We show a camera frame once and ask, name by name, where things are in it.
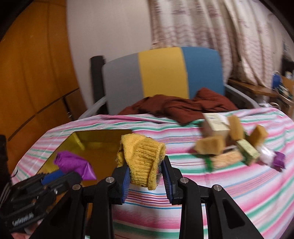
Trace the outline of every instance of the purple plastic bag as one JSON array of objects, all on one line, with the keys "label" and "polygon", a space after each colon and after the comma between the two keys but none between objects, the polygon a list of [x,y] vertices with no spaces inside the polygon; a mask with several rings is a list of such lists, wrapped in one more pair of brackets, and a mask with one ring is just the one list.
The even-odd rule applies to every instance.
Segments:
[{"label": "purple plastic bag", "polygon": [[91,164],[82,157],[69,151],[59,152],[54,159],[54,164],[63,173],[75,171],[82,177],[82,180],[97,180]]},{"label": "purple plastic bag", "polygon": [[281,152],[275,151],[275,158],[273,161],[273,166],[279,167],[279,168],[285,168],[285,154]]}]

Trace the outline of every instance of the wooden wardrobe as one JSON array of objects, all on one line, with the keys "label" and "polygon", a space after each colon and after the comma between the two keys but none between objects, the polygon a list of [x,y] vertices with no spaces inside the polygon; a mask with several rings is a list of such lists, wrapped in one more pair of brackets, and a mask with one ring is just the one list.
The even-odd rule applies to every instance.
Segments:
[{"label": "wooden wardrobe", "polygon": [[33,1],[0,42],[0,134],[9,171],[49,129],[85,110],[71,61],[66,0]]}]

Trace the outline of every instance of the red-brown blanket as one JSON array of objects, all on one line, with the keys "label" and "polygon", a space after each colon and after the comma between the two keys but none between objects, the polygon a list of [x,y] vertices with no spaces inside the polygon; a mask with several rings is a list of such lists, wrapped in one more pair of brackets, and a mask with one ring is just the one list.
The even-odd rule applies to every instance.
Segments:
[{"label": "red-brown blanket", "polygon": [[207,88],[201,88],[193,99],[157,94],[146,97],[119,114],[146,114],[168,117],[181,125],[203,119],[202,113],[227,112],[238,108],[225,96]]}]

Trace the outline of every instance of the chair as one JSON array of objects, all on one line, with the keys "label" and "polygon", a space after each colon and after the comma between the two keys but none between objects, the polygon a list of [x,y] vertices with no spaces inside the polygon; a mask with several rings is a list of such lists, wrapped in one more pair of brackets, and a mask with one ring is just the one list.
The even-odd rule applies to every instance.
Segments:
[{"label": "chair", "polygon": [[172,47],[120,57],[103,66],[105,94],[79,119],[95,115],[107,103],[109,114],[118,114],[144,97],[165,94],[191,99],[202,87],[237,96],[248,108],[259,105],[235,88],[223,84],[217,51],[201,47]]}]

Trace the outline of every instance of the striped tablecloth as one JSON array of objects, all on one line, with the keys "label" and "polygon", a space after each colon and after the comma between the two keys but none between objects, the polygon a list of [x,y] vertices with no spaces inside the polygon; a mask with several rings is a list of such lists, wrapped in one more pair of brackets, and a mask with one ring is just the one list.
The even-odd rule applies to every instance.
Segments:
[{"label": "striped tablecloth", "polygon": [[[294,216],[294,123],[273,108],[239,110],[224,113],[240,117],[247,133],[257,124],[269,136],[266,145],[286,154],[286,168],[278,172],[268,166],[251,167],[237,163],[213,173],[207,172],[202,159],[193,150],[202,138],[200,122],[180,126],[167,118],[152,115],[97,115],[56,127],[44,134],[19,161],[13,183],[33,176],[53,151],[74,131],[99,129],[131,129],[133,132],[164,142],[173,167],[181,170],[199,185],[222,185],[250,218],[265,239],[279,238]],[[204,234],[207,234],[205,206]],[[163,180],[155,191],[130,186],[124,205],[113,207],[116,238],[178,238],[181,206],[169,204]]]}]

